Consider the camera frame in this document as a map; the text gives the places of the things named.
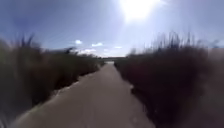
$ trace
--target bush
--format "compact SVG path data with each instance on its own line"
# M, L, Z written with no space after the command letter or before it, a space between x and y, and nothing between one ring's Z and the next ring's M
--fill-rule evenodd
M134 94L146 107L156 127L172 127L200 94L201 74L209 71L207 52L179 38L158 48L115 61L122 78L133 84Z
M99 58L70 50L43 50L31 39L23 39L13 47L16 69L33 106L46 101L53 90L70 86L79 76L98 70Z

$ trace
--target paved path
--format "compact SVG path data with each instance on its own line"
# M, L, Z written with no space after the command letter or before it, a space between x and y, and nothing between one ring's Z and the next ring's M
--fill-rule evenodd
M113 65L86 76L43 106L24 114L13 128L154 128Z

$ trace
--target sky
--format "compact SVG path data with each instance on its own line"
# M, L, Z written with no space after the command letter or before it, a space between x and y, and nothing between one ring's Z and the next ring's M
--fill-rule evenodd
M0 0L0 38L34 34L44 48L124 56L169 32L222 42L223 7L223 0L160 0L144 18L127 21L121 0Z

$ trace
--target white cloud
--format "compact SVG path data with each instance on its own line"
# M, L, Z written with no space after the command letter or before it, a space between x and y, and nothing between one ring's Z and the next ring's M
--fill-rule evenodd
M116 48L116 49L121 49L122 47L121 47L121 46L115 46L114 48Z
M77 44L77 45L82 44L82 41L81 40L76 40L75 44Z
M79 53L80 54L90 54L90 53L93 53L95 51L96 51L95 49L84 49L84 50L81 50Z
M100 46L103 46L103 43L99 42L96 44L92 44L92 47L100 47Z

